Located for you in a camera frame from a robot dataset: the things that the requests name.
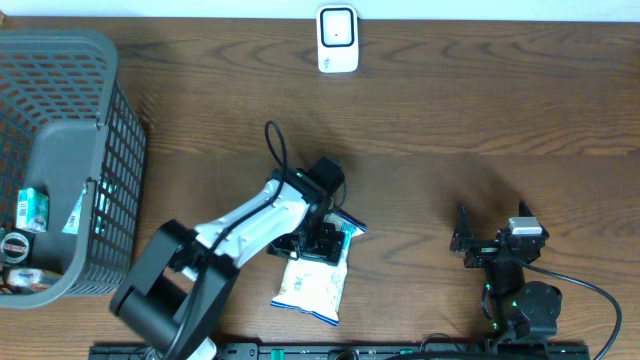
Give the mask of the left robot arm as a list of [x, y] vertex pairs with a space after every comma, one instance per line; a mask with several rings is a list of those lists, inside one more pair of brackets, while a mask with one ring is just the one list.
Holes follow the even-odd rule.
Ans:
[[327, 159], [273, 171], [263, 190], [227, 215], [189, 229], [163, 224], [116, 291], [111, 312], [155, 359], [188, 359], [207, 345], [240, 269], [261, 251], [335, 266], [344, 234], [326, 222], [344, 183]]

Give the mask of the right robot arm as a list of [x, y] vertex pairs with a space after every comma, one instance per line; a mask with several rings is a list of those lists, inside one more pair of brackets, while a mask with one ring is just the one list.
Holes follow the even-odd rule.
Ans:
[[518, 215], [489, 240], [474, 237], [465, 209], [458, 208], [450, 250], [464, 255], [465, 267], [485, 273], [481, 304], [494, 324], [494, 334], [486, 340], [491, 352], [518, 344], [542, 346], [557, 334], [561, 291], [524, 277], [524, 268], [541, 256], [548, 238], [548, 231], [525, 202], [519, 203]]

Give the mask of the white blue snack bag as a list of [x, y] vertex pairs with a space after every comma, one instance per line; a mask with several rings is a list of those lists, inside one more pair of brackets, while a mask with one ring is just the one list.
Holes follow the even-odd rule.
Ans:
[[332, 326], [339, 325], [339, 308], [348, 274], [348, 255], [354, 237], [367, 232], [367, 227], [343, 210], [328, 216], [328, 222], [345, 236], [336, 265], [310, 260], [289, 260], [279, 293], [270, 304], [276, 308], [310, 314]]

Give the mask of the green white small box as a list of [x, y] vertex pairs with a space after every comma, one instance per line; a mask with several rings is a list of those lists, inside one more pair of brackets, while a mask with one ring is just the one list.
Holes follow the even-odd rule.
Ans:
[[16, 228], [30, 233], [43, 233], [48, 228], [49, 197], [34, 188], [21, 189], [16, 207]]

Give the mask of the teal white packet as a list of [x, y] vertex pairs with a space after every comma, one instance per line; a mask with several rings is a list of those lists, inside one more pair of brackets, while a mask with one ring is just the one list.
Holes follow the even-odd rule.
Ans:
[[87, 193], [87, 189], [84, 188], [80, 193], [71, 213], [69, 214], [65, 225], [63, 226], [62, 233], [68, 235], [77, 235], [79, 232], [80, 218], [82, 213], [82, 203]]

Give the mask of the round black red tin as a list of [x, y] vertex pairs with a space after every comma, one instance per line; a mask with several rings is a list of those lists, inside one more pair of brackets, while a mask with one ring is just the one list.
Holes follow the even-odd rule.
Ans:
[[1, 240], [1, 263], [7, 266], [24, 266], [31, 261], [34, 235], [28, 232], [11, 231]]

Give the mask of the orange white small pack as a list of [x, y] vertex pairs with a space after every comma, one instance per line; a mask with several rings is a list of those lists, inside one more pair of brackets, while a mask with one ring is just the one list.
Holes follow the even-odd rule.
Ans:
[[5, 286], [13, 294], [38, 293], [51, 288], [61, 274], [37, 268], [11, 268], [2, 275]]

